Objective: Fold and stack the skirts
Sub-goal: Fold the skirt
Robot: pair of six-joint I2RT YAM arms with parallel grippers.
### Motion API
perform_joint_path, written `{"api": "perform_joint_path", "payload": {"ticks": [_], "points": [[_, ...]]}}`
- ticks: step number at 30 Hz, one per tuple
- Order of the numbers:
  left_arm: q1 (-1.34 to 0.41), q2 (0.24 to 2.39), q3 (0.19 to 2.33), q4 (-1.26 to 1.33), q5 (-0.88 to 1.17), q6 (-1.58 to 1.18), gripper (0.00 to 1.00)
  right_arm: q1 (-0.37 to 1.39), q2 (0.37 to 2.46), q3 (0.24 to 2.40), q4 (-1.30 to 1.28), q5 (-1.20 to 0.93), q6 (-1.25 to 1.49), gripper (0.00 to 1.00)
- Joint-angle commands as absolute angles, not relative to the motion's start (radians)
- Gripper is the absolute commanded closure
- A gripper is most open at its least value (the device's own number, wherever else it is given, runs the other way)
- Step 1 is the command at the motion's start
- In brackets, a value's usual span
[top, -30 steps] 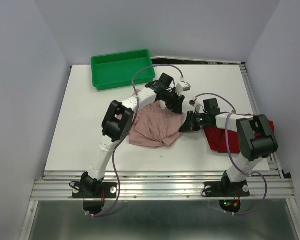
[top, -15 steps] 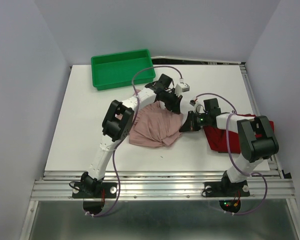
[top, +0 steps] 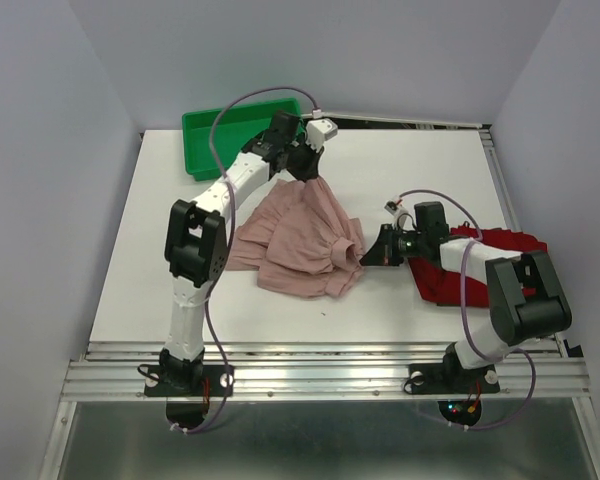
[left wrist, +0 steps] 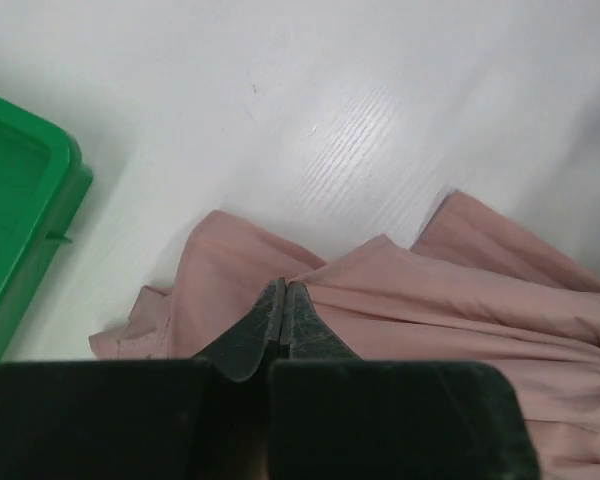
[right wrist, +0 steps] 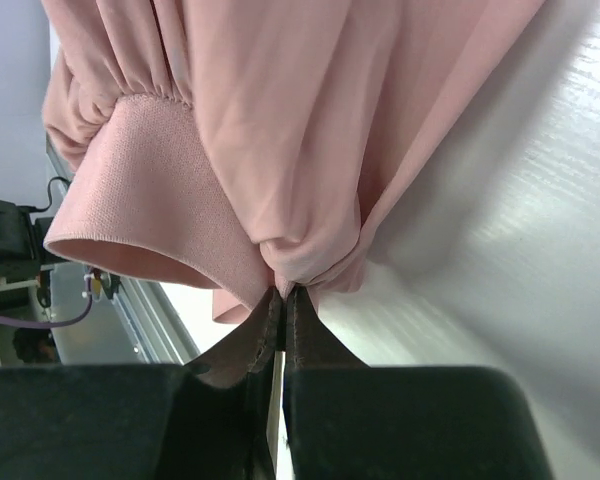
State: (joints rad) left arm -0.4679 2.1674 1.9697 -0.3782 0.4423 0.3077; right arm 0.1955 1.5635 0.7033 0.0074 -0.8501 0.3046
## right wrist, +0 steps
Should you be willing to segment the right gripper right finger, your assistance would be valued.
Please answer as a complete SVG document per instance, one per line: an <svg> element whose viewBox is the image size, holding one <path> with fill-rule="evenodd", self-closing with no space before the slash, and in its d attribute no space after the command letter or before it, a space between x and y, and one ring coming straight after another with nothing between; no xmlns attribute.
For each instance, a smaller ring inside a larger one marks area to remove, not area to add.
<svg viewBox="0 0 600 480"><path fill-rule="evenodd" d="M527 399L482 366L372 367L297 287L283 406L299 479L549 479Z"/></svg>

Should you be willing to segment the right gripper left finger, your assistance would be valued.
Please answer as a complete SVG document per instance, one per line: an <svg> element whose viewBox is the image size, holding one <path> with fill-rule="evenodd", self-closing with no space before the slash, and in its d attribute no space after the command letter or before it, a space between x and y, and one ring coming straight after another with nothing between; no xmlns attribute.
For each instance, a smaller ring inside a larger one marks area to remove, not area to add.
<svg viewBox="0 0 600 480"><path fill-rule="evenodd" d="M0 367L0 479L271 479L282 299L178 364Z"/></svg>

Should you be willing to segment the pink skirt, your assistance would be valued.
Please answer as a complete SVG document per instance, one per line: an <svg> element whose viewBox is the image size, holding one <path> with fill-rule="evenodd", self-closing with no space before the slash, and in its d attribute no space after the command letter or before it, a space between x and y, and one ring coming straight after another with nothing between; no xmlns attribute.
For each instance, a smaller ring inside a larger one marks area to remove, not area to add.
<svg viewBox="0 0 600 480"><path fill-rule="evenodd" d="M537 1L48 1L56 255L213 293L352 292Z"/></svg>

